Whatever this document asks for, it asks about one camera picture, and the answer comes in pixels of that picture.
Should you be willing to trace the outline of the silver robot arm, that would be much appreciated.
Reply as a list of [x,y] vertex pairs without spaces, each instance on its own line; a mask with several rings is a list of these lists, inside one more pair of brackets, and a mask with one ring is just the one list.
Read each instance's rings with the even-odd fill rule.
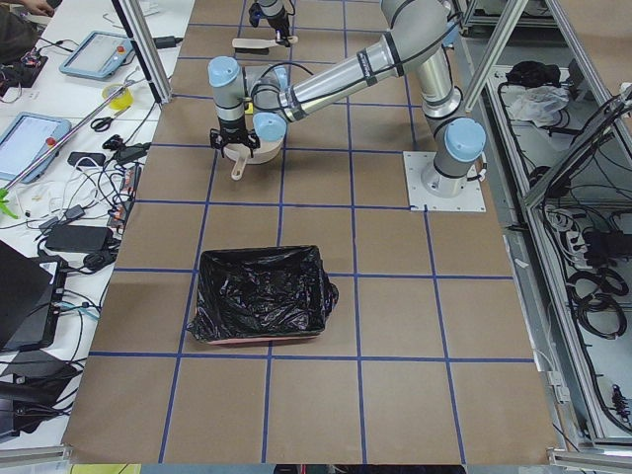
[[208,80],[219,126],[209,132],[212,148],[237,145],[240,173],[265,143],[280,144],[287,127],[354,93],[388,78],[417,76],[423,112],[436,154],[421,175],[425,189],[440,198],[462,193],[467,175],[482,155],[486,132],[462,109],[443,47],[457,21],[444,1],[383,1],[388,24],[380,39],[330,68],[292,84],[289,62],[243,66],[235,58],[209,61]]
[[263,18],[276,32],[277,43],[290,47],[289,15],[282,0],[260,0]]

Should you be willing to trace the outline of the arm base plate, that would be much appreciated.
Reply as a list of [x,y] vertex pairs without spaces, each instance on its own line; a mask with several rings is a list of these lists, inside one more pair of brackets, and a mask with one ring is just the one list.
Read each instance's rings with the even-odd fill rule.
[[409,208],[412,211],[485,212],[476,166],[472,164],[465,177],[452,179],[435,169],[434,160],[434,152],[403,153]]

